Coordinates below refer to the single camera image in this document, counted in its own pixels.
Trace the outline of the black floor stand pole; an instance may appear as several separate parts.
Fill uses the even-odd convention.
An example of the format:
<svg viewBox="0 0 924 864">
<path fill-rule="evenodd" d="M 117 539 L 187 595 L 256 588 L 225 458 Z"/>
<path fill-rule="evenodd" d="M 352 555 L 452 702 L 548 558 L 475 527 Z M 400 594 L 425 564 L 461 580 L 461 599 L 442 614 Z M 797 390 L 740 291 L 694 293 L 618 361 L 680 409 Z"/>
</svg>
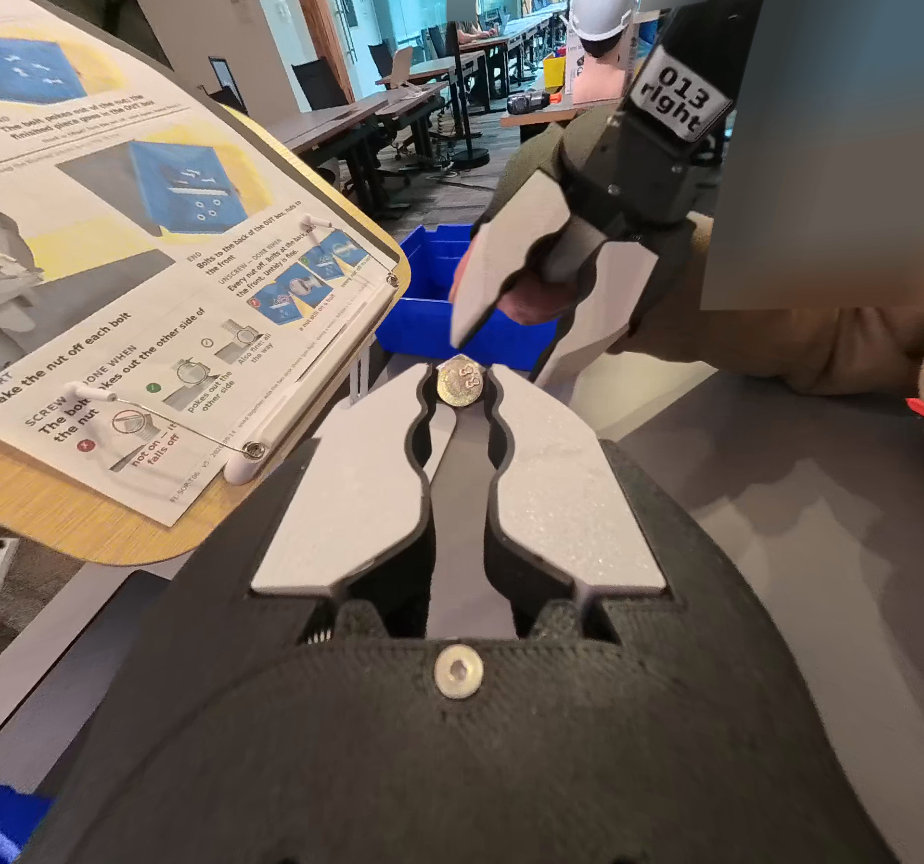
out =
<svg viewBox="0 0 924 864">
<path fill-rule="evenodd" d="M 460 42 L 458 41 L 458 26 L 455 21 L 447 24 L 447 32 L 450 34 L 453 43 L 453 53 L 456 63 L 456 86 L 461 111 L 464 141 L 466 145 L 465 153 L 461 157 L 456 157 L 454 159 L 453 169 L 456 171 L 468 171 L 488 165 L 490 162 L 490 153 L 483 146 L 476 147 L 472 141 L 468 120 L 468 104 L 465 93 L 465 79 L 461 61 L 461 49 Z"/>
</svg>

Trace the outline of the black office chair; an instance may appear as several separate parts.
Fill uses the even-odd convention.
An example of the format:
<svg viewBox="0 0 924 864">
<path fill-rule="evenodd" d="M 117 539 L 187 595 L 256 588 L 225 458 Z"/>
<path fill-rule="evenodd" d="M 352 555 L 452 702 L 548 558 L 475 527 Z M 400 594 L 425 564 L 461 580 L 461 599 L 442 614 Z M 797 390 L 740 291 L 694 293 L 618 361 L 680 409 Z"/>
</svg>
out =
<svg viewBox="0 0 924 864">
<path fill-rule="evenodd" d="M 293 64 L 292 71 L 312 111 L 350 105 L 350 99 L 325 57 Z"/>
</svg>

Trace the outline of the person's right forearm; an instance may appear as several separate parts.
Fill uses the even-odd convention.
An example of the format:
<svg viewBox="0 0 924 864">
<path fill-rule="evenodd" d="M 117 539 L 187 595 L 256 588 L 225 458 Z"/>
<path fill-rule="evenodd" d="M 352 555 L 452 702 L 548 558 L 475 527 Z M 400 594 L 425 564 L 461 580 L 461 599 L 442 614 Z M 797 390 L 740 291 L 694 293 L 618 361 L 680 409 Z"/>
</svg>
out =
<svg viewBox="0 0 924 864">
<path fill-rule="evenodd" d="M 481 224 L 489 223 L 536 170 L 542 168 L 550 176 L 560 171 L 560 145 L 569 132 L 579 143 L 593 140 L 603 130 L 609 112 L 607 107 L 598 106 L 565 126 L 550 124 L 544 131 L 530 135 L 507 161 L 488 207 L 472 226 L 470 244 Z M 701 312 L 699 306 L 713 219 L 699 210 L 709 209 L 714 200 L 706 200 L 707 193 L 701 188 L 696 196 L 700 198 L 698 204 L 687 213 L 690 235 L 687 248 L 681 253 L 669 254 L 666 271 L 660 266 L 655 268 L 641 304 L 637 306 L 633 324 L 608 349 L 609 354 L 641 353 L 672 362 L 708 359 L 709 353 L 704 347 L 711 314 Z M 450 301 L 455 292 L 458 266 Z"/>
</svg>

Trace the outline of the wooden support post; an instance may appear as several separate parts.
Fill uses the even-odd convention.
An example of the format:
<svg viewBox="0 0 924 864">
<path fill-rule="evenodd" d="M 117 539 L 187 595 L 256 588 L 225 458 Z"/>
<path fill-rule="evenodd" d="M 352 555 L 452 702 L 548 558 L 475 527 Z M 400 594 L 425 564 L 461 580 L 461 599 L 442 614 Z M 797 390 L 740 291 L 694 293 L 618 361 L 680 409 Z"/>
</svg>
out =
<svg viewBox="0 0 924 864">
<path fill-rule="evenodd" d="M 325 57 L 351 102 L 355 101 L 329 0 L 298 0 L 317 58 Z"/>
</svg>

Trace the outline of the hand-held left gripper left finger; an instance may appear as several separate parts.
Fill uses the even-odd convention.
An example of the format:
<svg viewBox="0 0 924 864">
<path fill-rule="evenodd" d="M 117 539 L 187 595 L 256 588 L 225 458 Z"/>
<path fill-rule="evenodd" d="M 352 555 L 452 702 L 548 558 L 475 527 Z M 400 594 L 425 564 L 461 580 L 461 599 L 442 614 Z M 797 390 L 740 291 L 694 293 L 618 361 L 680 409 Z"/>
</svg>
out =
<svg viewBox="0 0 924 864">
<path fill-rule="evenodd" d="M 422 639 L 435 563 L 430 481 L 433 367 L 416 364 L 326 428 L 305 467 L 266 508 L 250 507 L 250 611 L 309 625 L 369 602 L 386 631 Z"/>
</svg>

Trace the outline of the clear sign stand white base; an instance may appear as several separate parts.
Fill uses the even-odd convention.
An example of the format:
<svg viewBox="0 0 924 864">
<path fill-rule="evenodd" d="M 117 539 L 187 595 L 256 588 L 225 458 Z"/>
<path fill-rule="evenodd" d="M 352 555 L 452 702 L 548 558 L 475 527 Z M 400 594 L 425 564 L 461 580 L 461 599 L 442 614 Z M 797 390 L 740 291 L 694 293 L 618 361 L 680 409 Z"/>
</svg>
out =
<svg viewBox="0 0 924 864">
<path fill-rule="evenodd" d="M 350 408 L 365 398 L 371 388 L 372 341 L 368 341 L 360 350 L 359 356 L 351 364 L 349 372 L 349 394 L 341 408 Z M 456 431 L 456 411 L 444 402 L 436 404 L 430 421 L 431 455 L 423 466 L 429 481 L 436 477 L 442 465 L 446 450 Z"/>
</svg>

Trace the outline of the wooden work table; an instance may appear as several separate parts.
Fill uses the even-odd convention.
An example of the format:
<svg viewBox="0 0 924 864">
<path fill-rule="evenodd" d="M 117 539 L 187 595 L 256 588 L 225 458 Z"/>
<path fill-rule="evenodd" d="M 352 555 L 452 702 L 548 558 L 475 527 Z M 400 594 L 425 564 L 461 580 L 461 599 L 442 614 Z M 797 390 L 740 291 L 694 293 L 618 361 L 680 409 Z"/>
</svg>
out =
<svg viewBox="0 0 924 864">
<path fill-rule="evenodd" d="M 577 116 L 595 107 L 606 104 L 607 101 L 574 103 L 571 95 L 562 95 L 556 103 L 550 103 L 540 110 L 531 111 L 523 115 L 502 113 L 500 126 L 505 129 L 518 129 L 523 127 L 547 126 L 549 124 L 568 124 Z"/>
</svg>

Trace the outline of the wooden office table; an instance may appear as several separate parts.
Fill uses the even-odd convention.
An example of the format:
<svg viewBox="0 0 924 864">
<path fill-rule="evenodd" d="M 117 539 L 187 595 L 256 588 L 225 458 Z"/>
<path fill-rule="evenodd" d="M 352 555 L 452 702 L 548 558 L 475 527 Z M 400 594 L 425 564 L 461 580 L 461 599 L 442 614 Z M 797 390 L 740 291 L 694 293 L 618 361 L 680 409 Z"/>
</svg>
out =
<svg viewBox="0 0 924 864">
<path fill-rule="evenodd" d="M 475 52 L 461 56 L 464 79 L 475 73 L 481 60 Z M 399 88 L 392 88 L 390 74 L 381 79 L 383 92 L 348 107 L 310 111 L 283 120 L 271 130 L 311 167 L 333 159 L 346 163 L 359 207 L 376 220 L 397 219 L 410 206 L 392 201 L 385 189 L 385 171 L 373 157 L 375 135 L 410 131 L 418 163 L 398 171 L 398 178 L 409 184 L 412 171 L 435 167 L 430 116 L 441 109 L 443 90 L 458 93 L 454 58 L 411 66 L 410 83 Z"/>
</svg>

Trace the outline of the person's right hand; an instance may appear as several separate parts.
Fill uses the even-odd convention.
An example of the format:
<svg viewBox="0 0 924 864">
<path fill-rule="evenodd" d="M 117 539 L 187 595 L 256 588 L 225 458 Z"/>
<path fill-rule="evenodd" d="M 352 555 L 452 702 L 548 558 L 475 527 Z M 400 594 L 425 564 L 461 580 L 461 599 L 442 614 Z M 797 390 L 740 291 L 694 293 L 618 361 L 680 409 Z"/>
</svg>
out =
<svg viewBox="0 0 924 864">
<path fill-rule="evenodd" d="M 511 321 L 531 327 L 560 317 L 577 301 L 577 295 L 574 282 L 549 283 L 525 270 L 499 298 L 497 308 Z"/>
</svg>

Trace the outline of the small dark screen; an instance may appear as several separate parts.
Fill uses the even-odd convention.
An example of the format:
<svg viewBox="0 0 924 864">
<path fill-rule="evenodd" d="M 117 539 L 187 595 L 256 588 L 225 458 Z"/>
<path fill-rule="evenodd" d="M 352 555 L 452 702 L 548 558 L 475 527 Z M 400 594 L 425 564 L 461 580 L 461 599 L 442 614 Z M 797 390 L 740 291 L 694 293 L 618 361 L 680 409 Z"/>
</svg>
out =
<svg viewBox="0 0 924 864">
<path fill-rule="evenodd" d="M 245 115 L 248 114 L 243 95 L 227 60 L 221 56 L 209 56 L 209 63 L 220 86 L 221 96 L 234 109 Z"/>
</svg>

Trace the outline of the steel hex bolt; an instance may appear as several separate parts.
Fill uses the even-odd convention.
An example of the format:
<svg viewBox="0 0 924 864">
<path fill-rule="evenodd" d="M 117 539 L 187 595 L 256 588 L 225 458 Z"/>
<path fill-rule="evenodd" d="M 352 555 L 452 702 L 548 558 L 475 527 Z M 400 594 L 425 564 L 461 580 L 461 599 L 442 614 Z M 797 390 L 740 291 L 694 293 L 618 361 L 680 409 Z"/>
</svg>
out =
<svg viewBox="0 0 924 864">
<path fill-rule="evenodd" d="M 451 408 L 468 408 L 475 404 L 484 388 L 484 369 L 465 354 L 436 367 L 436 391 L 439 400 Z"/>
</svg>

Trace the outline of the long blue plastic bin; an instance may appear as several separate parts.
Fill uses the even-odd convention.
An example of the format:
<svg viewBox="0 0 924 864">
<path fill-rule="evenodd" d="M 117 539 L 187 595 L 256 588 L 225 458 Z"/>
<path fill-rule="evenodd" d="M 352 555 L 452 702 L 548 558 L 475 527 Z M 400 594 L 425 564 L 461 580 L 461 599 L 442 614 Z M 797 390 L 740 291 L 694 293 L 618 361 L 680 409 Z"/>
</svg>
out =
<svg viewBox="0 0 924 864">
<path fill-rule="evenodd" d="M 1 785 L 1 862 L 13 863 L 52 807 L 53 800 Z"/>
<path fill-rule="evenodd" d="M 457 350 L 449 341 L 452 307 L 448 301 L 456 266 L 468 248 L 472 226 L 419 225 L 400 243 L 409 262 L 408 290 L 376 332 L 382 348 L 395 354 L 445 361 Z M 524 326 L 495 311 L 463 353 L 483 366 L 502 364 L 531 372 L 552 341 L 557 323 Z"/>
</svg>

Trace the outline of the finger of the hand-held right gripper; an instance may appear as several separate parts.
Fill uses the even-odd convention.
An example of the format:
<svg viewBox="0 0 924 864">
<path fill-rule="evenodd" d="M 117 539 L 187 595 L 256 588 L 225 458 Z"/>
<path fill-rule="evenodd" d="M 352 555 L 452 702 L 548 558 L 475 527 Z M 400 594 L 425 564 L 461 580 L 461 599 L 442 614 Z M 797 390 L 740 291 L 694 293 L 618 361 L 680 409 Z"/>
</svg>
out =
<svg viewBox="0 0 924 864">
<path fill-rule="evenodd" d="M 628 329 L 657 256 L 637 241 L 605 242 L 578 272 L 578 300 L 534 368 L 546 391 L 575 380 Z"/>
<path fill-rule="evenodd" d="M 533 173 L 489 223 L 481 224 L 457 268 L 449 340 L 463 349 L 504 290 L 565 229 L 571 211 L 557 181 Z"/>
</svg>

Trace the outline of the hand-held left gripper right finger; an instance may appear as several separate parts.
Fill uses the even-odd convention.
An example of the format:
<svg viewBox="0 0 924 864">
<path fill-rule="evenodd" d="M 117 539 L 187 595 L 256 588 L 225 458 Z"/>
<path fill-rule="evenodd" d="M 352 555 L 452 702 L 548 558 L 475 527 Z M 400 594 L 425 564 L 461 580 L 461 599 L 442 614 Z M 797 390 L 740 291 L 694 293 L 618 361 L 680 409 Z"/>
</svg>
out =
<svg viewBox="0 0 924 864">
<path fill-rule="evenodd" d="M 543 611 L 564 605 L 577 635 L 604 632 L 615 604 L 668 604 L 668 581 L 594 430 L 527 378 L 494 366 L 485 390 L 494 474 L 485 521 L 485 575 L 526 639 Z"/>
</svg>

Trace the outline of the grey desk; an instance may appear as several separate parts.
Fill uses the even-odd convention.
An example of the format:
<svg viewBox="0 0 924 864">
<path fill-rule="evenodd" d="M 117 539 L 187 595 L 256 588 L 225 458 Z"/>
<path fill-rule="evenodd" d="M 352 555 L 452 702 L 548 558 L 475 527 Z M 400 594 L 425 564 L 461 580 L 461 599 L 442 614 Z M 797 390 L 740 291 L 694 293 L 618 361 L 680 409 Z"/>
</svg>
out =
<svg viewBox="0 0 924 864">
<path fill-rule="evenodd" d="M 601 446 L 659 595 L 517 637 L 482 555 L 513 439 L 435 474 L 429 623 L 247 592 L 307 442 L 171 580 L 124 574 L 19 699 L 20 862 L 922 862 L 922 419 L 715 374 Z"/>
</svg>

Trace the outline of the pink mannequin head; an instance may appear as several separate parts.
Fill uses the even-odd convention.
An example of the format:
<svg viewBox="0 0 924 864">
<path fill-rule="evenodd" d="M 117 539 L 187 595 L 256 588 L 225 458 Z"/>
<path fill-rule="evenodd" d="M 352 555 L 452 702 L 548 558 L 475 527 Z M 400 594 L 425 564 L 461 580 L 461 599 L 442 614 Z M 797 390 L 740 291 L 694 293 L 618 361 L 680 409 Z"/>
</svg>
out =
<svg viewBox="0 0 924 864">
<path fill-rule="evenodd" d="M 626 29 L 607 39 L 581 41 L 581 72 L 572 89 L 574 104 L 619 100 L 631 76 L 631 39 Z"/>
</svg>

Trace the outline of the person's beige coat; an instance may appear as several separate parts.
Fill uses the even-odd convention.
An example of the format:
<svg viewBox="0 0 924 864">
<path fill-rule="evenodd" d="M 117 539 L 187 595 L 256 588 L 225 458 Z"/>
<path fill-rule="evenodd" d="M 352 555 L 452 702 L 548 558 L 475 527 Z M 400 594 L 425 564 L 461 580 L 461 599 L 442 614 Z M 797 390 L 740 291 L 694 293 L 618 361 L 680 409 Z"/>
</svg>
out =
<svg viewBox="0 0 924 864">
<path fill-rule="evenodd" d="M 802 395 L 921 394 L 922 307 L 701 312 L 709 355 L 697 361 L 716 370 Z"/>
</svg>

